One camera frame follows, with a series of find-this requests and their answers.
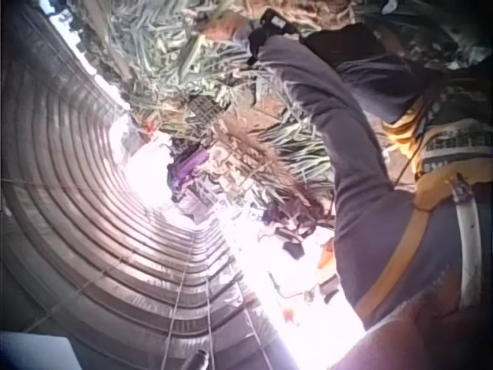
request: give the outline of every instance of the purple cloth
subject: purple cloth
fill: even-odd
[[[176,181],[182,183],[188,176],[192,176],[192,172],[195,167],[202,163],[205,163],[209,159],[209,153],[205,149],[198,149],[194,154],[184,160],[182,163],[178,163],[175,168]]]

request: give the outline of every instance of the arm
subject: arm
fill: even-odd
[[[381,148],[359,104],[336,72],[307,47],[274,36],[259,62],[274,72],[322,134],[335,172],[337,229],[392,191]]]

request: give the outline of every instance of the wire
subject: wire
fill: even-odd
[[[399,176],[397,176],[397,179],[394,182],[394,188],[399,184],[399,182],[401,181],[401,178],[404,175],[404,172],[406,172],[406,170],[409,167],[409,165],[411,164],[412,160],[416,157],[416,154],[418,154],[419,151],[421,150],[421,145],[423,145],[423,140],[424,140],[424,134],[421,135],[420,142],[419,142],[418,147],[416,148],[416,150],[413,152],[413,155],[407,160],[407,162],[404,165],[404,167],[402,167],[402,170],[399,173]]]

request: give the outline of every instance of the harness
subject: harness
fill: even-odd
[[[476,304],[481,290],[481,235],[478,208],[472,193],[477,183],[491,183],[491,126],[476,119],[437,122],[449,99],[464,93],[461,86],[472,80],[448,79],[448,86],[432,86],[397,121],[384,123],[384,131],[410,159],[417,179],[414,210],[387,266],[354,310],[363,322],[389,296],[418,251],[435,207],[452,197],[461,234],[462,281],[460,307]],[[478,105],[484,107],[484,100]]]
[[[478,208],[471,186],[492,182],[491,168],[493,161],[490,159],[467,160],[451,163],[424,175],[418,181],[414,210],[401,241],[380,277],[354,307],[362,321],[373,314],[392,292],[418,251],[430,213],[449,197],[454,198],[461,232],[461,307],[478,303],[481,290],[481,237]]]

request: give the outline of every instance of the safety harness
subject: safety harness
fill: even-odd
[[[411,161],[412,170],[417,178],[414,194],[414,210],[407,228],[397,245],[394,253],[379,278],[370,289],[356,303],[354,310],[365,322],[377,310],[380,304],[391,294],[399,279],[410,265],[418,251],[421,240],[428,225],[431,212],[442,201],[453,197],[456,205],[458,225],[461,233],[462,245],[462,282],[460,306],[467,307],[476,304],[481,290],[481,236],[479,230],[478,208],[472,186],[478,183],[491,183],[493,159],[491,158],[491,144],[480,142],[479,146],[438,146],[449,138],[454,139],[462,132],[483,132],[491,135],[491,127],[481,125],[473,119],[461,119],[447,125],[433,126],[424,129],[430,121],[434,121],[441,111],[441,103],[446,102],[450,89],[435,86],[417,99],[414,105],[403,117],[392,125],[384,124],[384,131],[394,141],[401,152]],[[438,158],[443,153],[466,153],[477,156],[472,159],[459,160],[451,163],[439,163],[438,167],[425,168],[426,163],[433,156]],[[332,259],[331,250],[322,253],[323,259]]]
[[[441,201],[449,197],[453,197],[456,203],[461,232],[461,306],[466,307],[478,302],[481,290],[481,237],[478,209],[471,186],[493,181],[491,168],[493,161],[490,159],[467,160],[451,163],[424,175],[418,181],[414,210],[401,241],[380,277],[354,308],[362,321],[365,321],[392,292],[418,251],[431,212]]]

